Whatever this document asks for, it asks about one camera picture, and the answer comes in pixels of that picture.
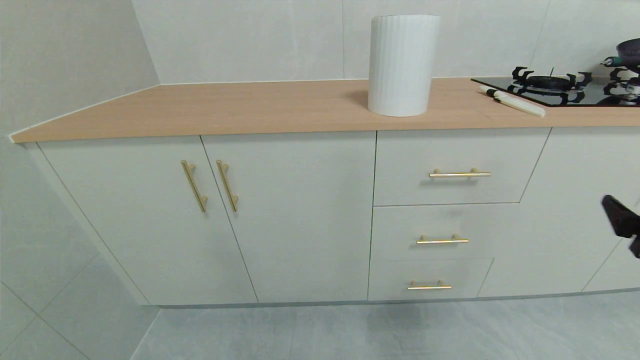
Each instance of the white tiled wall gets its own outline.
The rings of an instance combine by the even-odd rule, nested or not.
[[[442,17],[435,76],[606,70],[638,0],[133,0],[162,83],[367,78],[371,18]]]
[[[341,0],[133,0],[161,83],[342,78]]]
[[[158,82],[130,0],[0,0],[0,37],[0,136]],[[128,359],[158,309],[104,266],[23,146],[0,137],[0,163],[0,359]]]
[[[552,0],[532,68],[608,74],[599,63],[616,56],[620,42],[640,38],[638,20],[638,0]]]

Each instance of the wooden countertop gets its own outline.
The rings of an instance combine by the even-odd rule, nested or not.
[[[367,110],[366,80],[160,85],[12,135],[44,142],[142,136],[548,126],[640,126],[637,108],[546,108],[534,117],[478,92],[469,78],[434,79],[429,110]]]

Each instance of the pot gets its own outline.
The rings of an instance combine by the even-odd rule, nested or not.
[[[602,65],[606,67],[626,67],[640,74],[640,38],[621,42],[616,46],[617,56],[606,58]]]

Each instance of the kitchen cabinet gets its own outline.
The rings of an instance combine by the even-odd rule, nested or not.
[[[260,302],[367,300],[375,132],[202,140]]]
[[[380,131],[375,205],[519,202],[549,130]]]
[[[380,132],[377,148],[375,132],[341,132],[74,140],[35,149],[112,266],[151,304],[640,286],[633,270],[640,262],[600,205],[610,193],[637,209],[640,129],[553,128],[548,138],[548,129],[457,131]],[[405,156],[419,147],[433,151]],[[416,188],[414,168],[424,177],[436,163],[464,162],[459,149],[491,177]],[[188,173],[207,196],[206,212],[183,160],[196,165]],[[480,183],[488,179],[495,183]],[[422,202],[431,204],[413,204]],[[453,234],[468,243],[416,243]],[[412,281],[438,280],[452,288],[407,290]]]
[[[40,148],[151,304],[257,301],[199,136],[44,142]],[[205,212],[182,160],[195,165]]]
[[[493,259],[372,260],[369,300],[476,297],[492,261]]]
[[[619,242],[600,201],[640,201],[640,129],[558,128],[519,206],[500,221],[481,297],[580,292]]]
[[[492,258],[518,204],[383,206],[373,209],[371,261]]]
[[[629,251],[631,240],[621,239],[584,291],[640,288],[640,259]]]

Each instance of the gray tiled floor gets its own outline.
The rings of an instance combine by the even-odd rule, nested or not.
[[[638,359],[640,291],[421,304],[163,309],[146,359]]]

